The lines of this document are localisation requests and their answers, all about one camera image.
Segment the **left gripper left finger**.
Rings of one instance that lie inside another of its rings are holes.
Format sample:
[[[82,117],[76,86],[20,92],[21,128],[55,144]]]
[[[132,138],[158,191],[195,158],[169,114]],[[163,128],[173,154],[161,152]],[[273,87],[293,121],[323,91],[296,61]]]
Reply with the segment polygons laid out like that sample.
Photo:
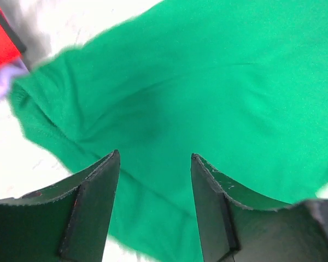
[[[0,199],[0,261],[101,261],[119,172],[113,151],[58,183]]]

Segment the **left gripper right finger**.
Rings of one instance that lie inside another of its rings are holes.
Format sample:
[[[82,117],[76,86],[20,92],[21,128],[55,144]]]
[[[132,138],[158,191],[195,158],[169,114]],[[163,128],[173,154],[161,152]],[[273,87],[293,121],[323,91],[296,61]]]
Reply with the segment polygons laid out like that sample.
[[[328,199],[276,201],[197,154],[191,179],[204,261],[328,261]]]

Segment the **green t-shirt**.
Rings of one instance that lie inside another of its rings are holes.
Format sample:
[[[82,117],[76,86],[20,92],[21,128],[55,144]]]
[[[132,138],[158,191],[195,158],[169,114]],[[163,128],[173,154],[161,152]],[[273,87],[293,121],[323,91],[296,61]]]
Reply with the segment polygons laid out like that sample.
[[[17,79],[9,100],[71,172],[119,150],[111,236],[201,261],[191,154],[286,203],[328,183],[328,1],[163,1]]]

